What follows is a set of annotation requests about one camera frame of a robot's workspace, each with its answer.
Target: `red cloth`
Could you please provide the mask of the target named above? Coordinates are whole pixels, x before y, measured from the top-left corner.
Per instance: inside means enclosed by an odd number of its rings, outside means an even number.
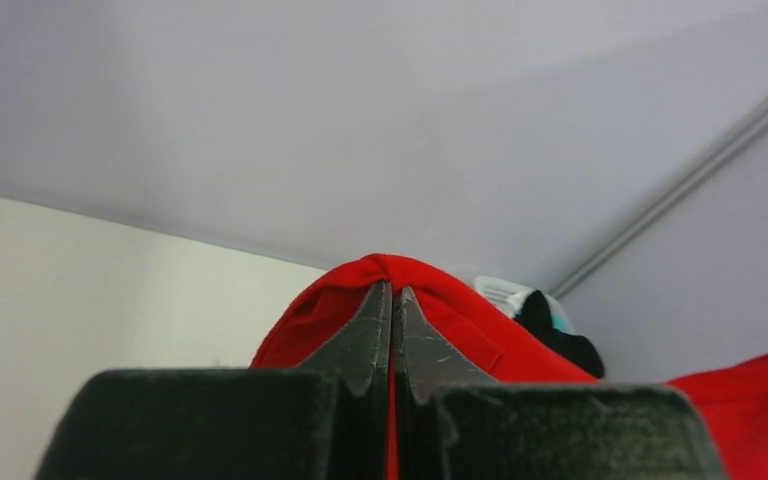
[[[477,366],[506,382],[596,382],[508,319],[468,285],[417,260],[375,254],[331,270],[305,289],[264,339],[252,367],[292,367],[354,315],[369,286],[413,287],[428,321]],[[768,479],[768,356],[670,382],[712,432],[736,480]],[[397,478],[390,401],[390,478]]]

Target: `white ceiling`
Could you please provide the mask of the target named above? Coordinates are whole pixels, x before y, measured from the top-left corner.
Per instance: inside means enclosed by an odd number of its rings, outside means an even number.
[[[0,192],[545,286],[768,95],[768,0],[0,0]]]

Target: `black cloth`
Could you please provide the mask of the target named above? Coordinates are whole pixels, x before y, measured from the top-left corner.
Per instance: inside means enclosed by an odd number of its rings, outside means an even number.
[[[570,335],[552,325],[552,309],[540,290],[531,292],[514,320],[553,352],[596,378],[605,376],[605,365],[586,337]]]

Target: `metal rod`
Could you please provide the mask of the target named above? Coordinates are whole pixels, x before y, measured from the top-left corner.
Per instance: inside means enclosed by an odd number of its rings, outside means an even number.
[[[561,298],[619,253],[638,235],[652,226],[688,194],[699,188],[714,173],[735,159],[746,148],[768,132],[768,97],[750,111],[738,124],[730,128],[714,145],[699,156],[691,168],[676,184],[662,193],[645,210],[602,245],[580,266],[548,290]]]

